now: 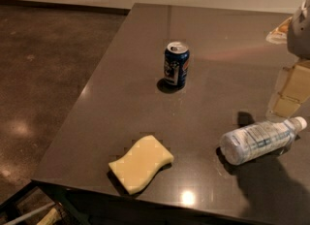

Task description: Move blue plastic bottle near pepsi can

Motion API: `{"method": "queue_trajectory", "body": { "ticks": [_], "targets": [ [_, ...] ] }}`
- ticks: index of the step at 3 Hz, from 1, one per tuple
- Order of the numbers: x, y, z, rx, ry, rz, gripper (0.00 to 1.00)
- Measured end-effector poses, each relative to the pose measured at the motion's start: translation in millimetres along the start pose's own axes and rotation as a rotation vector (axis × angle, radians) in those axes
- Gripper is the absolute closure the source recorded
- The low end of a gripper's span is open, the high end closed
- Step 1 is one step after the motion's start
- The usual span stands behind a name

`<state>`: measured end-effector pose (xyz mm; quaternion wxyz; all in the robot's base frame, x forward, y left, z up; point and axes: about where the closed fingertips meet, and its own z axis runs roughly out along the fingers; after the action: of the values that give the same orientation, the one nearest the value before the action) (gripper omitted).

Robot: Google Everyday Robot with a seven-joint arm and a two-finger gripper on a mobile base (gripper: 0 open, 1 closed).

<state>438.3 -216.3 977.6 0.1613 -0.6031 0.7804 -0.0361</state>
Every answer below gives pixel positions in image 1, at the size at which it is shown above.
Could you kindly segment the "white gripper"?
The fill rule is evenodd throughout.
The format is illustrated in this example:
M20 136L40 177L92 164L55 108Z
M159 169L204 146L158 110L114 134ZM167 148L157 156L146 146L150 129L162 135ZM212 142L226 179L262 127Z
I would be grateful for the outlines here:
M303 0L292 17L268 33L268 42L286 44L299 58L310 58L310 0ZM310 61L299 59L292 67L284 67L277 78L267 106L267 119L287 119L310 98Z

